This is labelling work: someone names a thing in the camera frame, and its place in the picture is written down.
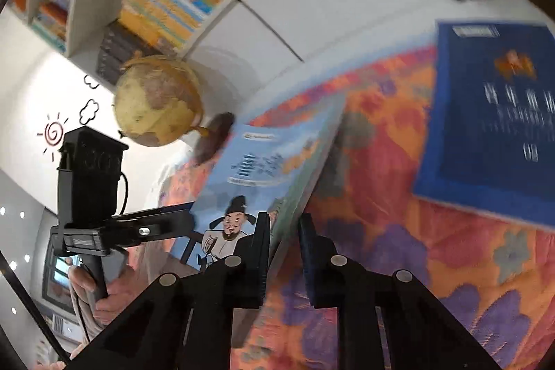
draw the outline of metal rivet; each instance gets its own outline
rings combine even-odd
[[[161,286],[165,286],[165,287],[169,287],[169,286],[173,286],[173,284],[176,283],[176,275],[172,275],[171,273],[166,273],[162,276],[160,276],[160,279],[158,280],[160,282]]]
[[[336,254],[335,256],[331,256],[330,262],[336,267],[342,267],[347,263],[347,258],[341,254]]]
[[[401,282],[412,281],[412,273],[408,270],[399,270],[396,276],[397,276],[397,279]]]
[[[239,256],[227,256],[225,258],[225,264],[228,267],[236,267],[237,265],[241,265],[241,258]]]

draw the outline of blue book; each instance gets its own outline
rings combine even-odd
[[[344,97],[338,96],[311,119],[293,126],[235,126],[191,209],[196,233],[176,239],[170,253],[201,270],[232,255],[238,240],[254,233],[258,214],[267,212],[269,268],[275,274],[320,176],[344,104]]]
[[[543,25],[439,24],[414,194],[555,227],[555,39]]]

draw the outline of floral bedspread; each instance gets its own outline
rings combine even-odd
[[[299,121],[311,105],[348,93],[345,118],[306,208],[338,251],[367,269],[413,272],[503,368],[532,370],[555,338],[555,234],[421,201],[411,194],[426,141],[435,48],[364,64],[256,118]],[[186,163],[160,201],[198,195],[214,161]],[[334,309],[306,297],[298,244],[268,286],[232,369],[336,368]]]

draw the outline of globe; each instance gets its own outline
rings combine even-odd
[[[122,133],[144,146],[164,146],[198,130],[203,117],[196,75],[165,56],[132,59],[116,85],[114,113]]]

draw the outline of cartoon man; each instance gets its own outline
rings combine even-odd
[[[246,214],[245,209],[245,197],[236,196],[225,210],[225,216],[211,222],[210,229],[204,233],[201,248],[207,255],[212,256],[214,261],[233,254],[237,240],[246,236],[241,230],[245,221],[249,221],[252,225],[256,222],[256,218]],[[224,229],[213,231],[220,223],[223,224]]]

